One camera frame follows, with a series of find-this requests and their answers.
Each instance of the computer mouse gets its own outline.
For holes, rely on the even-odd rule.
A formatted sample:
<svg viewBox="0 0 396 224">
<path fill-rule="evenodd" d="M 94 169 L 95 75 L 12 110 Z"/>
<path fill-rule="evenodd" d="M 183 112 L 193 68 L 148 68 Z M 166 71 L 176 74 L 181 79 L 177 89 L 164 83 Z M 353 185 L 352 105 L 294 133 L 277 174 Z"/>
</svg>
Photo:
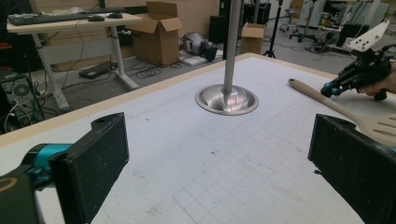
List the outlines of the computer mouse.
<svg viewBox="0 0 396 224">
<path fill-rule="evenodd" d="M 98 15 L 93 15 L 88 18 L 88 21 L 104 21 L 105 17 L 98 16 Z"/>
<path fill-rule="evenodd" d="M 120 12 L 113 12 L 107 17 L 110 19 L 122 19 L 122 14 Z"/>
</svg>

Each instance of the desk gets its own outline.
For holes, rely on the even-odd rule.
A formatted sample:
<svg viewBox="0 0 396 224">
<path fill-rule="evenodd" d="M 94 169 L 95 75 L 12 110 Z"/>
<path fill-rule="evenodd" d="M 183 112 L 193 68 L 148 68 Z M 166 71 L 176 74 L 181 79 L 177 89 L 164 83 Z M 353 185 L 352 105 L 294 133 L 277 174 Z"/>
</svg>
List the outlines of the desk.
<svg viewBox="0 0 396 224">
<path fill-rule="evenodd" d="M 106 54 L 111 54 L 114 52 L 117 57 L 117 63 L 119 66 L 119 72 L 117 73 L 118 78 L 124 82 L 131 90 L 137 89 L 138 85 L 134 83 L 130 78 L 128 78 L 124 73 L 124 67 L 122 63 L 122 56 L 120 53 L 120 42 L 117 34 L 116 26 L 126 25 L 139 22 L 141 19 L 129 15 L 122 14 L 122 19 L 108 19 L 105 21 L 60 21 L 52 23 L 34 24 L 34 25 L 24 25 L 15 26 L 12 24 L 7 25 L 7 30 L 10 33 L 16 33 L 18 35 L 32 35 L 35 41 L 35 47 L 41 58 L 44 69 L 49 75 L 49 83 L 52 89 L 52 94 L 55 97 L 58 107 L 62 111 L 67 111 L 69 109 L 69 104 L 64 97 L 62 88 L 59 87 L 55 80 L 55 77 L 50 68 L 51 64 L 55 63 L 65 63 L 78 59 L 86 59 L 97 56 L 102 56 Z M 66 44 L 57 46 L 42 46 L 37 34 L 47 33 L 47 32 L 58 32 L 66 30 L 80 30 L 88 29 L 93 27 L 110 27 L 112 38 L 100 39 L 90 41 L 88 43 L 78 43 L 78 44 Z"/>
<path fill-rule="evenodd" d="M 224 65 L 1 135 L 0 173 L 18 166 L 36 144 L 74 143 L 92 120 L 124 112 L 131 160 L 93 223 L 362 223 L 307 159 L 315 115 L 346 117 L 288 84 L 293 77 L 319 90 L 333 76 L 259 55 L 238 56 L 233 84 L 253 91 L 259 106 L 227 117 L 194 101 L 202 87 L 223 83 Z M 379 104 L 346 91 L 334 100 L 365 114 L 396 109 L 393 96 Z M 56 190 L 37 196 L 47 222 L 62 223 Z"/>
</svg>

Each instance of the tripod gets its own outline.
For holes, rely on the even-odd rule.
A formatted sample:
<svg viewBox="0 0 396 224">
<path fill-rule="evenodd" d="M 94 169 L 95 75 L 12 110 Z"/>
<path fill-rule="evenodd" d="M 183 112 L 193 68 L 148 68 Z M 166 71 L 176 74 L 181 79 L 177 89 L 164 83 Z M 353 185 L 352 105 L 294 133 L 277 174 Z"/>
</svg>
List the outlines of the tripod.
<svg viewBox="0 0 396 224">
<path fill-rule="evenodd" d="M 317 39 L 314 35 L 308 35 L 308 34 L 306 33 L 306 31 L 307 31 L 308 28 L 309 28 L 309 22 L 311 22 L 312 11 L 314 10 L 314 4 L 315 4 L 316 1 L 318 1 L 318 0 L 312 0 L 313 3 L 312 3 L 311 8 L 309 8 L 308 20 L 306 21 L 304 33 L 303 33 L 303 34 L 297 34 L 297 35 L 290 35 L 290 36 L 289 36 L 289 39 L 291 39 L 291 38 L 294 37 L 294 36 L 297 36 L 297 37 L 298 37 L 298 42 L 299 42 L 299 43 L 301 43 L 301 41 L 302 41 L 304 38 L 313 39 L 313 40 L 315 41 L 315 43 L 318 43 L 318 39 Z"/>
<path fill-rule="evenodd" d="M 276 36 L 276 30 L 277 30 L 277 23 L 279 22 L 279 15 L 280 15 L 280 10 L 282 8 L 283 0 L 279 0 L 279 4 L 277 7 L 277 13 L 276 13 L 276 19 L 275 19 L 275 26 L 274 26 L 274 31 L 273 31 L 273 36 L 271 37 L 271 46 L 270 49 L 265 51 L 263 55 L 268 55 L 270 58 L 276 58 L 273 48 L 274 48 L 274 42 L 275 42 L 275 36 Z"/>
</svg>

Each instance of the table leg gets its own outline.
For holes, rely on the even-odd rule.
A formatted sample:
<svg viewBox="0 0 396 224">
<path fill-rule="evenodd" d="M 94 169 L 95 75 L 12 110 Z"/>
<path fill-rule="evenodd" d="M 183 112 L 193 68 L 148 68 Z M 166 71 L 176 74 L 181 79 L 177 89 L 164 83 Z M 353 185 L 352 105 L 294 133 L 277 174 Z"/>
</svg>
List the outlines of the table leg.
<svg viewBox="0 0 396 224">
<path fill-rule="evenodd" d="M 49 84 L 52 89 L 53 97 L 55 98 L 56 104 L 59 109 L 62 111 L 68 111 L 70 106 L 67 103 L 66 98 L 64 97 L 64 93 L 62 89 L 59 87 L 58 83 L 55 80 L 55 77 L 50 69 L 50 65 L 47 63 L 46 56 L 43 52 L 43 46 L 41 45 L 40 40 L 38 39 L 37 34 L 32 34 L 33 40 L 35 41 L 35 48 L 37 49 L 38 55 L 40 56 L 41 62 L 43 63 L 44 69 L 46 70 L 49 78 Z"/>
<path fill-rule="evenodd" d="M 131 90 L 135 90 L 139 88 L 139 86 L 135 82 L 133 82 L 128 76 L 126 76 L 124 72 L 121 49 L 120 49 L 120 41 L 119 41 L 119 36 L 117 34 L 117 29 L 115 26 L 111 26 L 110 30 L 113 39 L 113 49 L 114 52 L 116 53 L 117 64 L 119 66 L 119 72 L 117 73 L 117 77 L 120 80 L 122 80 Z"/>
</svg>

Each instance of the spatula handle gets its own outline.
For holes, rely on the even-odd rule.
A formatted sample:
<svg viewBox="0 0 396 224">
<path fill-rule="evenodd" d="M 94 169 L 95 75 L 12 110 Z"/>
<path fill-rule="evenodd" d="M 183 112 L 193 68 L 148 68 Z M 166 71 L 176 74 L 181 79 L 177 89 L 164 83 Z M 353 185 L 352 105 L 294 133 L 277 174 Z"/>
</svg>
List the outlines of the spatula handle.
<svg viewBox="0 0 396 224">
<path fill-rule="evenodd" d="M 327 98 L 326 96 L 320 94 L 320 92 L 314 90 L 313 88 L 309 87 L 302 81 L 299 81 L 295 78 L 289 79 L 289 84 L 297 91 L 323 103 L 324 105 L 340 112 L 341 114 L 347 116 L 348 118 L 357 121 L 359 116 L 353 113 L 352 111 L 346 109 L 345 107 L 337 104 L 336 102 L 332 101 L 331 99 Z"/>
</svg>

